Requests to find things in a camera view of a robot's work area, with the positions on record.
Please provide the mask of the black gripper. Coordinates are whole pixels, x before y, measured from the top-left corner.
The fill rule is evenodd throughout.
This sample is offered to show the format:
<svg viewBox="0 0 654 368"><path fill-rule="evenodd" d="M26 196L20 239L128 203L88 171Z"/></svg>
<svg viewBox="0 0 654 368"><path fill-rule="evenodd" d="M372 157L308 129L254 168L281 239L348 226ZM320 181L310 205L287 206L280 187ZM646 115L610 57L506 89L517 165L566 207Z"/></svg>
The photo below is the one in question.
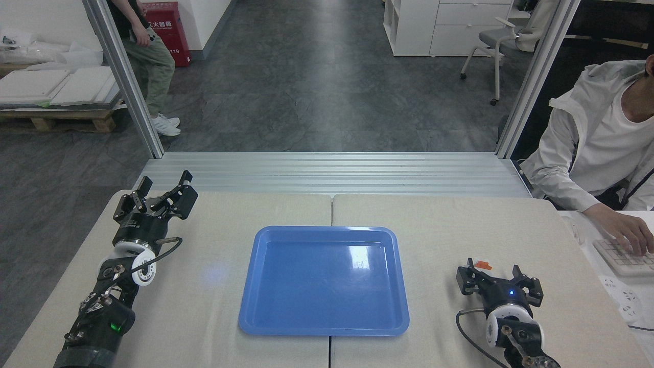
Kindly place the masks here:
<svg viewBox="0 0 654 368"><path fill-rule="evenodd" d="M513 266L513 279L509 282L493 282L491 274L474 266L474 259L468 257L464 266L456 271L456 281L462 295L479 293L482 296L484 313L514 304L530 314L530 306L541 307L544 294L538 278L528 277L518 265Z"/></svg>
<svg viewBox="0 0 654 368"><path fill-rule="evenodd" d="M153 182L149 177L143 177L137 189L128 195L123 195L119 200L113 215L113 219L119 224L119 229L112 244L138 240L153 251L160 251L161 245L157 245L156 241L166 237L166 220L171 217L185 220L198 199L198 193L190 184L192 179L193 175L189 171L184 171L178 186L161 197L151 198L152 215L149 215L145 214L148 210L146 196Z"/></svg>

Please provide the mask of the person's right hand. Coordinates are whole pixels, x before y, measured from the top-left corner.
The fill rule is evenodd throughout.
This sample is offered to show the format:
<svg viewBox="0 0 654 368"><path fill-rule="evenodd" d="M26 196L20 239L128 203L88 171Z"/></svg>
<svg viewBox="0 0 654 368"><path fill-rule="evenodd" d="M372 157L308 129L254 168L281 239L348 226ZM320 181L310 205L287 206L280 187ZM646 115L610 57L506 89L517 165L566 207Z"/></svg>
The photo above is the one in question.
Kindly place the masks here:
<svg viewBox="0 0 654 368"><path fill-rule="evenodd" d="M653 237L647 224L631 215L624 215L609 210L595 219L603 230L613 236L626 250L631 250L635 256L644 256L653 251Z"/></svg>

